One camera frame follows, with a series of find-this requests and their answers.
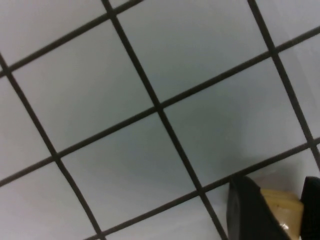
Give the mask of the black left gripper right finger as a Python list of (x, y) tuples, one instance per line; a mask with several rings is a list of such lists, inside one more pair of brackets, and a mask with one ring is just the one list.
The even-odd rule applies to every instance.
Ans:
[(301, 202), (304, 205), (301, 222), (302, 240), (320, 239), (320, 178), (307, 176), (304, 181)]

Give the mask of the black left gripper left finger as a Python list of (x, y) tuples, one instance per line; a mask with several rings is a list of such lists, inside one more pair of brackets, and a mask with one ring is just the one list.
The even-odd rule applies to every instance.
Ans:
[(230, 240), (289, 240), (270, 210), (261, 188), (247, 176), (231, 178), (226, 209)]

